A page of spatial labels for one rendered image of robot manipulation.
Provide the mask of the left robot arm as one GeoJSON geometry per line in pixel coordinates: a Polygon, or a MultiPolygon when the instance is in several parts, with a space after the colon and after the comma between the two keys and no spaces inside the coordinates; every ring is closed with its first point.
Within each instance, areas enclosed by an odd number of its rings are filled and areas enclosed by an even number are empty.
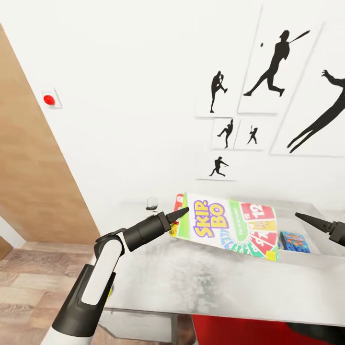
{"type": "Polygon", "coordinates": [[[158,214],[158,203],[157,198],[147,198],[145,220],[96,239],[95,264],[85,264],[41,345],[91,345],[116,276],[114,269],[125,254],[117,234],[123,233],[129,251],[133,252],[170,231],[170,225],[189,211],[185,207],[158,214]]]}

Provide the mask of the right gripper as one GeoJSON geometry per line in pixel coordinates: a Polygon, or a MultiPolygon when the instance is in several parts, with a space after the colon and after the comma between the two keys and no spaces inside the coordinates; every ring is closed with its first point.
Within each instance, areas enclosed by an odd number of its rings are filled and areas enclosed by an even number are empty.
{"type": "Polygon", "coordinates": [[[295,216],[325,233],[329,232],[330,240],[345,247],[345,223],[336,221],[330,223],[326,220],[321,220],[298,212],[295,216]]]}

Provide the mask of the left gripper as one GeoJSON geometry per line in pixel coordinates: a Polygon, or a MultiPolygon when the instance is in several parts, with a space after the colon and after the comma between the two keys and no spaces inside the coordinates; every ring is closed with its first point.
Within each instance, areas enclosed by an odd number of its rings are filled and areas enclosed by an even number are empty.
{"type": "Polygon", "coordinates": [[[171,230],[171,224],[189,211],[189,207],[165,214],[160,212],[136,224],[138,232],[146,245],[171,230]]]}

